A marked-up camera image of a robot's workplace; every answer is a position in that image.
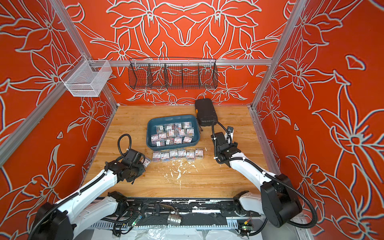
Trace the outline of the removed paper clip box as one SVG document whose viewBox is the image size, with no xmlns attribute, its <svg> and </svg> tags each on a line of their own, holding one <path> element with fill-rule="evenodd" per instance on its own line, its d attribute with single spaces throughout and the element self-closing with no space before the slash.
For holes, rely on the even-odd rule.
<svg viewBox="0 0 384 240">
<path fill-rule="evenodd" d="M 196 159 L 203 159 L 204 158 L 204 149 L 196 148 L 195 149 L 195 158 Z"/>
<path fill-rule="evenodd" d="M 148 159 L 148 158 L 145 158 L 145 159 L 143 160 L 143 166 L 144 166 L 145 168 L 147 168 L 147 167 L 149 166 L 150 163 L 151 163 L 151 160 Z"/>
<path fill-rule="evenodd" d="M 170 161 L 170 153 L 168 151 L 161 152 L 161 161 L 163 163 Z"/>
<path fill-rule="evenodd" d="M 174 161 L 178 159 L 179 159 L 178 150 L 170 150 L 170 160 Z"/>
<path fill-rule="evenodd" d="M 187 157 L 186 149 L 179 149 L 178 150 L 178 157 L 179 157 L 179 160 L 186 159 L 186 157 Z"/>
<path fill-rule="evenodd" d="M 162 157 L 162 153 L 161 152 L 159 152 L 159 151 L 153 152 L 152 162 L 154 162 L 154 163 L 160 162 L 161 161 L 161 157 Z"/>
</svg>

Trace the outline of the blue plastic storage tray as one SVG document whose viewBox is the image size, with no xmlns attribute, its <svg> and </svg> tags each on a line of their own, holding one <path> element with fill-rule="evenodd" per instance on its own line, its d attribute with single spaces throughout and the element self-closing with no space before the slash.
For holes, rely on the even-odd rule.
<svg viewBox="0 0 384 240">
<path fill-rule="evenodd" d="M 147 146 L 153 151 L 187 148 L 200 141 L 200 130 L 197 119 L 192 115 L 179 115 L 154 118 L 147 125 Z M 191 137 L 189 144 L 174 144 L 174 138 Z"/>
</svg>

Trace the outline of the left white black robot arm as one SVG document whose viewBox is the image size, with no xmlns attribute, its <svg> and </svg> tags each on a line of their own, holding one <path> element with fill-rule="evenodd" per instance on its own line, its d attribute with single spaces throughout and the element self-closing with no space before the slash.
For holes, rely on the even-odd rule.
<svg viewBox="0 0 384 240">
<path fill-rule="evenodd" d="M 118 139 L 120 156 L 106 162 L 105 168 L 84 186 L 54 204 L 42 205 L 35 217 L 29 240 L 69 240 L 80 233 L 76 217 L 101 193 L 119 182 L 133 183 L 145 172 L 146 156 L 132 149 L 132 138 L 123 134 Z"/>
</svg>

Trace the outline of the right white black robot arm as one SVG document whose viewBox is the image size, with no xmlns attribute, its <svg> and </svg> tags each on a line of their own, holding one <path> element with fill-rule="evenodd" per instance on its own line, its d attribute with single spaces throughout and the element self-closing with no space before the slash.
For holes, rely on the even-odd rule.
<svg viewBox="0 0 384 240">
<path fill-rule="evenodd" d="M 213 121 L 211 139 L 214 145 L 214 160 L 227 165 L 242 174 L 260 191 L 260 197 L 251 192 L 238 195 L 241 210 L 257 212 L 266 217 L 276 228 L 289 224 L 300 229 L 310 229 L 318 223 L 316 208 L 311 201 L 295 189 L 291 180 L 284 174 L 271 173 L 253 161 L 238 149 L 233 141 L 233 133 L 220 122 Z M 306 223 L 293 221 L 303 211 L 301 202 L 309 208 L 312 218 Z"/>
</svg>

